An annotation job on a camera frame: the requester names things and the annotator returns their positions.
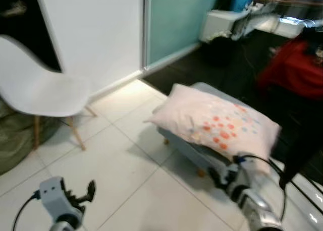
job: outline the gray ottoman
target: gray ottoman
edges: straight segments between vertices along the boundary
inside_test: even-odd
[[[213,94],[232,103],[250,107],[205,83],[198,82],[191,87]],[[208,167],[214,167],[218,173],[223,173],[226,171],[226,166],[231,164],[224,156],[208,147],[188,143],[165,129],[158,128],[157,130],[165,137],[165,144],[171,144],[172,147],[181,152],[198,167],[198,175],[200,177],[205,175],[205,171]]]

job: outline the wooden stool leg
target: wooden stool leg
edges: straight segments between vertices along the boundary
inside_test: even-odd
[[[205,171],[202,169],[197,169],[197,175],[201,178],[205,177]]]
[[[38,149],[39,147],[39,123],[40,123],[40,116],[34,117],[34,134],[35,134],[35,145],[34,149]]]
[[[79,133],[77,132],[76,128],[73,125],[73,117],[67,117],[67,122],[68,122],[68,125],[70,126],[70,128],[72,129],[72,132],[73,132],[75,138],[79,142],[81,149],[85,150],[85,146],[82,142],[82,139],[81,139]]]
[[[97,117],[96,113],[89,106],[85,106],[85,109],[88,110],[93,115],[93,117]]]
[[[170,143],[170,141],[169,141],[168,139],[166,139],[166,138],[165,138],[165,139],[164,139],[164,144],[165,144],[165,145],[168,145],[169,143]]]

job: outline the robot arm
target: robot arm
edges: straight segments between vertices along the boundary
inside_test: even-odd
[[[215,186],[225,190],[238,204],[249,223],[250,231],[283,231],[281,221],[269,204],[251,189],[248,174],[241,165],[227,167],[225,181],[223,174],[210,167],[208,172]]]
[[[85,207],[80,204],[85,201],[92,202],[95,194],[95,182],[91,181],[87,194],[76,198],[72,191],[66,191],[64,179],[53,177],[40,184],[40,198],[53,219],[50,231],[77,230],[83,220]]]

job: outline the white wall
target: white wall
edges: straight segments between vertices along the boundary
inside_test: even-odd
[[[142,0],[39,0],[63,71],[97,92],[141,68]]]

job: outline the white pillow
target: white pillow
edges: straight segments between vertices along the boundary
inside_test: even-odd
[[[280,126],[256,110],[175,84],[148,120],[187,142],[207,146],[232,160],[238,153],[268,159]],[[256,169],[268,173],[266,163]]]

